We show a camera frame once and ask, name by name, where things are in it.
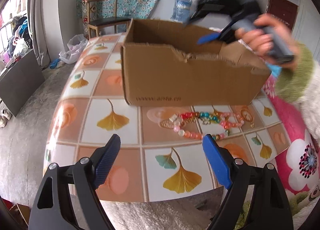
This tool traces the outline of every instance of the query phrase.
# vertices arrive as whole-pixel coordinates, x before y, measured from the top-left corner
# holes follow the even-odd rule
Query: person's arm
[[[309,49],[291,37],[291,32],[282,22],[269,14],[261,15],[256,21],[259,26],[272,26],[294,53],[292,62],[283,67],[276,83],[276,95],[288,103],[298,105],[308,131],[315,139],[320,139],[320,67],[312,58]],[[268,56],[273,47],[272,36],[262,30],[236,31],[236,37],[242,39],[257,55],[271,64],[275,60]]]

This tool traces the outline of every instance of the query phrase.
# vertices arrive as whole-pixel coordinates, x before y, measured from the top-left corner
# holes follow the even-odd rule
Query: metal screw
[[[89,162],[89,158],[88,157],[84,157],[84,158],[82,158],[81,160],[80,160],[80,163],[81,164],[86,164],[86,163],[88,163]]]
[[[243,160],[241,160],[240,158],[236,158],[236,159],[235,159],[235,163],[236,163],[237,165],[242,165],[242,164],[243,164]]]
[[[267,164],[267,168],[268,168],[268,169],[274,169],[275,167],[273,166],[273,164],[268,163],[268,164]]]
[[[56,163],[51,163],[49,165],[49,169],[55,169],[57,167],[57,164]]]

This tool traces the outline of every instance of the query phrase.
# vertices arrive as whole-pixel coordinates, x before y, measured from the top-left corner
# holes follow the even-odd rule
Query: sneaker
[[[12,117],[12,113],[6,108],[1,110],[1,115],[7,118],[8,120],[10,120],[10,118]]]
[[[0,115],[0,128],[5,127],[7,125],[7,118],[4,116]]]

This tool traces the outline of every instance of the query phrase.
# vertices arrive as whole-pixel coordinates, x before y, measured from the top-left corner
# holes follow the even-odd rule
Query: gray curtain
[[[27,10],[33,50],[39,66],[45,67],[50,63],[50,58],[43,30],[41,0],[28,0]]]

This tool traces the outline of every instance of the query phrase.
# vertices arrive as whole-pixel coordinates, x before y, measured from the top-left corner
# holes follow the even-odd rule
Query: chair backrest
[[[97,1],[103,1],[103,0],[87,0],[88,22],[90,22],[90,2],[97,2]],[[113,10],[114,17],[117,17],[117,3],[118,3],[118,0],[115,0],[114,10]]]

